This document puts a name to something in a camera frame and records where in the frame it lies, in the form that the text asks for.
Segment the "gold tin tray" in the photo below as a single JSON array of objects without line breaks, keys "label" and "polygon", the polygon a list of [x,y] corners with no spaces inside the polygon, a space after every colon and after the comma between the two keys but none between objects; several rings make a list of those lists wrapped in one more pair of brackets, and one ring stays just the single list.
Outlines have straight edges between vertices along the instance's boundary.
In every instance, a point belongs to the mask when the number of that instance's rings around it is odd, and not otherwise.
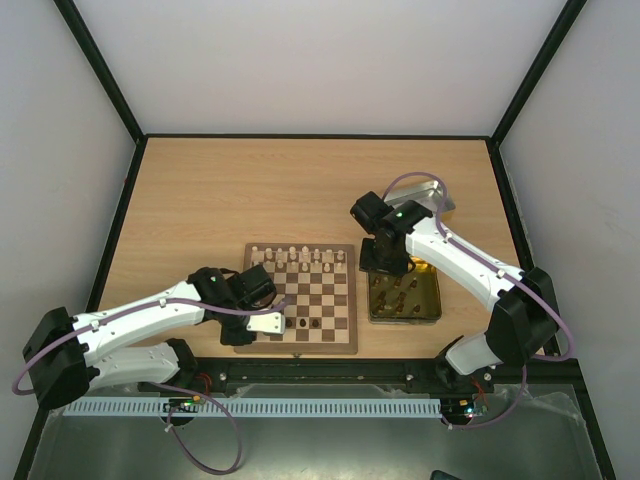
[{"label": "gold tin tray", "polygon": [[402,277],[368,273],[368,314],[374,324],[433,324],[442,316],[437,269],[412,259]]}]

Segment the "wooden chessboard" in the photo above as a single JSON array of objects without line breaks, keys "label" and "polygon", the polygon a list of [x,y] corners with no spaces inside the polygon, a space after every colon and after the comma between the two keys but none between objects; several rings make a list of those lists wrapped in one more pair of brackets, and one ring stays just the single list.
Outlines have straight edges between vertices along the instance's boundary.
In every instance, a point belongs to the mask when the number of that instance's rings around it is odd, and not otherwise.
[{"label": "wooden chessboard", "polygon": [[[249,243],[244,267],[261,264],[288,301],[284,316],[294,322],[282,335],[256,334],[237,354],[354,355],[358,351],[355,248],[349,244]],[[306,319],[308,326],[299,327]],[[319,328],[311,321],[320,320]]]}]

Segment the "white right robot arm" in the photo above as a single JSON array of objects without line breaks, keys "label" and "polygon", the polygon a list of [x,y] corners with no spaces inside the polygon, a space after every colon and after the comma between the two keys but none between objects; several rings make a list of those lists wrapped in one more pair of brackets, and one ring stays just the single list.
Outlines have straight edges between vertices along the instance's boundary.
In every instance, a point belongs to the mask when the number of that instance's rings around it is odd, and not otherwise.
[{"label": "white right robot arm", "polygon": [[368,234],[361,246],[362,271],[402,277],[418,258],[464,287],[491,314],[485,331],[445,348],[436,367],[443,389],[460,390],[485,367],[524,366],[558,331],[553,285],[543,270],[523,271],[491,257],[413,200],[394,208],[370,191],[350,214]]}]

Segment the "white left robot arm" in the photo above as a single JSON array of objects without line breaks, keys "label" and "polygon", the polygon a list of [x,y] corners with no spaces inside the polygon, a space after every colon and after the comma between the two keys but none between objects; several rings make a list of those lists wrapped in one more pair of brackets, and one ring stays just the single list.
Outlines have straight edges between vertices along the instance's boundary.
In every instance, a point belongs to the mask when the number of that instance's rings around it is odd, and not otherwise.
[{"label": "white left robot arm", "polygon": [[43,316],[23,348],[30,388],[15,381],[12,391],[53,410],[108,386],[188,384],[196,362],[184,341],[151,347],[141,341],[214,320],[221,344],[249,345],[260,333],[283,332],[286,305],[256,265],[244,272],[203,267],[158,294],[109,310],[71,315],[59,307]]}]

